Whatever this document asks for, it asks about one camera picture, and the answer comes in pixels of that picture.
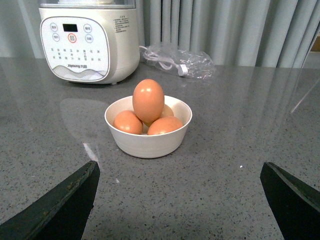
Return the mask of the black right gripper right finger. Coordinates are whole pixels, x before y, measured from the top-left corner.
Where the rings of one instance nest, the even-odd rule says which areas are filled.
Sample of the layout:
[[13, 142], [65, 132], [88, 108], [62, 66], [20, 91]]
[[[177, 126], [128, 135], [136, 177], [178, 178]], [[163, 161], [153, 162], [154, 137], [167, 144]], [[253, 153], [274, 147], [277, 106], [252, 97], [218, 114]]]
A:
[[320, 238], [320, 192], [272, 162], [263, 164], [260, 181], [286, 240]]

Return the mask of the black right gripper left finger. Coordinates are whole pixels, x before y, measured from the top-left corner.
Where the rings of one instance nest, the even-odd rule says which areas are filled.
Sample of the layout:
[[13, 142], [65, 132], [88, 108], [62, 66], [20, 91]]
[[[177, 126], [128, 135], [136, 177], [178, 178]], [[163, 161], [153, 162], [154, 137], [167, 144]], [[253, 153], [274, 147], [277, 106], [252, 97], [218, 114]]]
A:
[[2, 240], [80, 240], [100, 178], [89, 161], [26, 209], [0, 226]]

